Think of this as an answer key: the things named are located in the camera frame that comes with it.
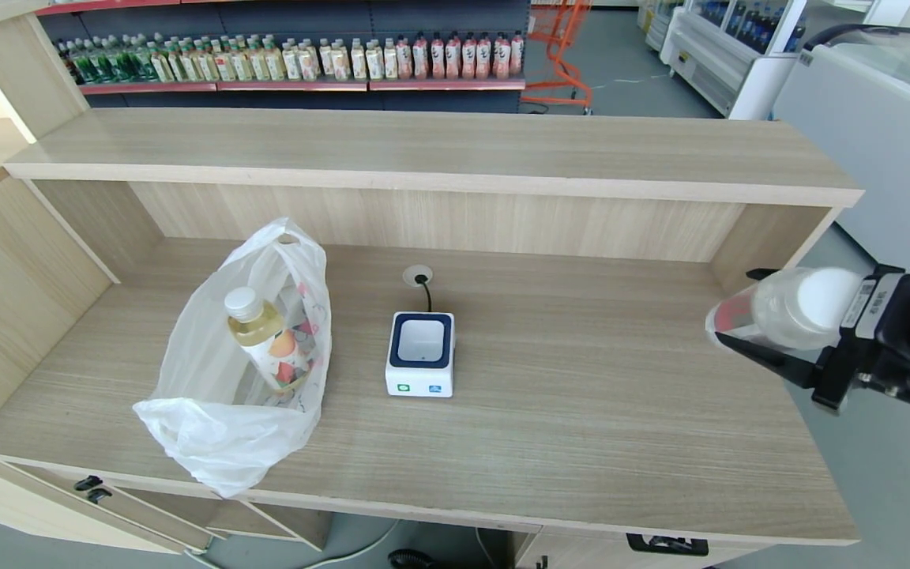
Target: orange shopping basket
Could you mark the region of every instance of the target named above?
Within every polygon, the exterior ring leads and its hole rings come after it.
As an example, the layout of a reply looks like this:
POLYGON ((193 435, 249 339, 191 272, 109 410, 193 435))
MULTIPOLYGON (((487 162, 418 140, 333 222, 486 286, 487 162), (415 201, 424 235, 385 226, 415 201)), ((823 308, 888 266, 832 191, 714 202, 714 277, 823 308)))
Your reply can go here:
POLYGON ((549 91, 561 87, 571 87, 570 98, 555 96, 521 97, 521 101, 535 104, 575 104, 579 105, 586 115, 592 114, 592 88, 581 80, 577 67, 564 61, 564 53, 574 44, 581 23, 592 10, 592 0, 533 0, 532 16, 535 24, 528 33, 528 39, 546 44, 546 59, 553 67, 553 76, 547 70, 547 78, 528 83, 526 92, 549 91))

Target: pink bottle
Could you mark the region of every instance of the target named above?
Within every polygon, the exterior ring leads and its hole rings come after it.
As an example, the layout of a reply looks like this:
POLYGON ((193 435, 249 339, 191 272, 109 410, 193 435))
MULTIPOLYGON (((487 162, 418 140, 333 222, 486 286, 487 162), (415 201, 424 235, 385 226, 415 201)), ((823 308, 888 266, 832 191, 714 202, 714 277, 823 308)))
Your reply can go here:
POLYGON ((498 33, 498 40, 494 42, 494 76, 498 79, 508 79, 512 43, 504 32, 498 33))
POLYGON ((458 39, 458 32, 452 32, 451 39, 445 45, 445 75, 448 79, 458 79, 462 71, 462 40, 458 39))
POLYGON ((484 32, 476 43, 476 79, 491 75, 491 36, 484 32))
POLYGON ((512 55, 508 61, 508 71, 512 75, 521 74, 521 56, 525 53, 525 40, 521 38, 521 30, 512 37, 512 55))
POLYGON ((445 78, 445 43, 441 41, 440 32, 434 32, 434 40, 431 42, 431 77, 445 78))
POLYGON ((412 76, 416 79, 427 79, 427 39, 423 37, 423 32, 416 35, 416 41, 412 43, 412 76))
POLYGON ((462 43, 462 79, 472 79, 473 75, 476 75, 476 40, 470 32, 462 43))

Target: bottle cap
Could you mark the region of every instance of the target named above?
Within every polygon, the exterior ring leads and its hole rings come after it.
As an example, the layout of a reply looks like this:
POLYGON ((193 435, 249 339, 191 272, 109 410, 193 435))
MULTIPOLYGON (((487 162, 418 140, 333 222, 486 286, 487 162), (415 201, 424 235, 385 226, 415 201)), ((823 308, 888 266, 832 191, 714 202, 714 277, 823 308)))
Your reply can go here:
POLYGON ((239 287, 232 289, 224 297, 227 314, 238 322, 250 322, 262 316, 263 302, 255 288, 239 287))

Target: black handle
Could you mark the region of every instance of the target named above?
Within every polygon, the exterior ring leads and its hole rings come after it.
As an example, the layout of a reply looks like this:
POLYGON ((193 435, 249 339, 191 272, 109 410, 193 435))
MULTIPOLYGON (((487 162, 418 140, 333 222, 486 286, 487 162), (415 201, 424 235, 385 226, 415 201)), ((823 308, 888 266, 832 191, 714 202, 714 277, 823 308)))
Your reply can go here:
POLYGON ((77 492, 86 492, 87 490, 89 490, 91 488, 96 488, 97 486, 100 486, 103 483, 104 483, 103 480, 101 480, 101 479, 97 478, 97 476, 94 476, 91 474, 90 476, 87 476, 86 478, 84 478, 83 480, 80 480, 76 484, 73 484, 73 490, 76 490, 77 492))
POLYGON ((818 33, 818 35, 811 37, 809 42, 806 42, 803 46, 803 51, 812 51, 813 47, 820 46, 820 44, 828 43, 830 40, 834 40, 835 37, 843 36, 845 33, 849 32, 870 32, 870 33, 887 33, 888 36, 899 36, 902 33, 910 33, 910 28, 900 28, 896 25, 873 25, 871 23, 842 23, 839 25, 831 26, 823 30, 823 32, 818 33))
POLYGON ((111 494, 110 492, 108 492, 108 490, 104 490, 103 488, 94 488, 93 490, 90 490, 89 492, 87 492, 86 499, 90 500, 94 504, 99 504, 100 500, 104 500, 104 498, 107 498, 107 497, 113 496, 113 495, 114 494, 111 494))
POLYGON ((687 540, 686 537, 652 536, 647 541, 639 533, 628 533, 627 544, 634 551, 645 553, 664 553, 668 555, 689 555, 705 557, 708 555, 707 540, 687 540))

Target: display cooler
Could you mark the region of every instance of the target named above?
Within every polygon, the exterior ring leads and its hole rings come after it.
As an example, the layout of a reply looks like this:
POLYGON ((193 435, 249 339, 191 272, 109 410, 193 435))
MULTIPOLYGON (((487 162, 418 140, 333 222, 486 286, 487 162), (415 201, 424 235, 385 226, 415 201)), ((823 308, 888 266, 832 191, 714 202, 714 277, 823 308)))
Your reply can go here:
POLYGON ((837 222, 910 273, 910 28, 841 26, 807 43, 774 102, 866 194, 837 222))
POLYGON ((766 119, 810 36, 848 23, 897 25, 910 0, 686 0, 660 58, 729 119, 766 119))

